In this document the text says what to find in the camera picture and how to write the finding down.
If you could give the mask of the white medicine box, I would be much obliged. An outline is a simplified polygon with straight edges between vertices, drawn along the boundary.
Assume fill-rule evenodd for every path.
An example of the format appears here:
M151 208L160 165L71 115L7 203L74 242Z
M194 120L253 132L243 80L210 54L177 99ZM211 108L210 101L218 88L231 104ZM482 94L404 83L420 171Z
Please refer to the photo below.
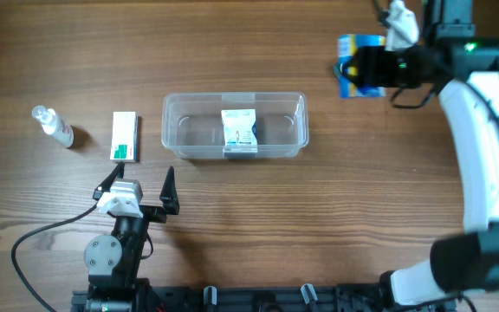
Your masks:
M255 109L230 109L221 111L224 126L224 154L257 154Z

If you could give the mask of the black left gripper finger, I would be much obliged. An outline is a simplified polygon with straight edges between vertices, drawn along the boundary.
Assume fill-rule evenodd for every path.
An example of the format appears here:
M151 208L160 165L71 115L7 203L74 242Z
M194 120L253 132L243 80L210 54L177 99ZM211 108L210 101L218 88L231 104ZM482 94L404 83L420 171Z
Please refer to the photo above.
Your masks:
M167 171L159 199L164 208L179 208L178 194L175 186L175 171L172 166Z
M93 199L100 199L105 192L109 192L116 179L124 177L125 163L119 162L111 173L94 189Z

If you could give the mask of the white green box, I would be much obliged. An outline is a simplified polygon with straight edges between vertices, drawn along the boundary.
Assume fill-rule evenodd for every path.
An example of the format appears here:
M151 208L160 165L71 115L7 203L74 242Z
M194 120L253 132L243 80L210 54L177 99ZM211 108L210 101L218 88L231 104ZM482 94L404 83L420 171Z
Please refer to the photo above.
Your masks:
M138 115L136 112L114 112L110 160L138 161Z

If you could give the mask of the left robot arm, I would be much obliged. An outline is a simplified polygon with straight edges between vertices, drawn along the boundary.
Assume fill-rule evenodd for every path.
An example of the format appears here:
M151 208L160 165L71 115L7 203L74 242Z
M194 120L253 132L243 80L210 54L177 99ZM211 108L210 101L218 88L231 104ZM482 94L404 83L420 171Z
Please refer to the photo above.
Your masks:
M93 199L99 212L114 218L108 235L92 239L85 251L88 268L86 301L75 303L88 312L165 311L159 295L146 278L139 278L145 243L151 241L149 224L164 224L169 215L179 214L174 168L165 176L159 199L161 205L143 205L143 192L136 179L124 178L125 164L120 162L95 188Z

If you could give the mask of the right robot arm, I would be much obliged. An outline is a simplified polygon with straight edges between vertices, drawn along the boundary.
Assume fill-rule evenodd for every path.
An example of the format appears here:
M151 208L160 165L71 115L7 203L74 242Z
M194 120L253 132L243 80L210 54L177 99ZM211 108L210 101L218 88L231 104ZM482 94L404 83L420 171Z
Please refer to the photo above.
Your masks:
M463 232L379 281L387 310L420 309L499 290L499 38L476 34L469 1L427 1L418 22L401 1L377 7L382 46L342 63L356 87L397 93L430 84L450 125L463 186Z

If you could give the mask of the blue yellow VapoDrops box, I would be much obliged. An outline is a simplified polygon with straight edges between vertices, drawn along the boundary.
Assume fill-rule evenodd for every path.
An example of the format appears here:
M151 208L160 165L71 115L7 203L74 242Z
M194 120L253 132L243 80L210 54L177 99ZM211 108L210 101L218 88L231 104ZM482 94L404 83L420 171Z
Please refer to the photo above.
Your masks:
M382 87L357 88L342 75L342 65L351 59L358 48L363 46L384 46L386 39L379 35L346 34L338 38L338 61L333 66L334 75L339 83L340 98L379 98L385 97Z

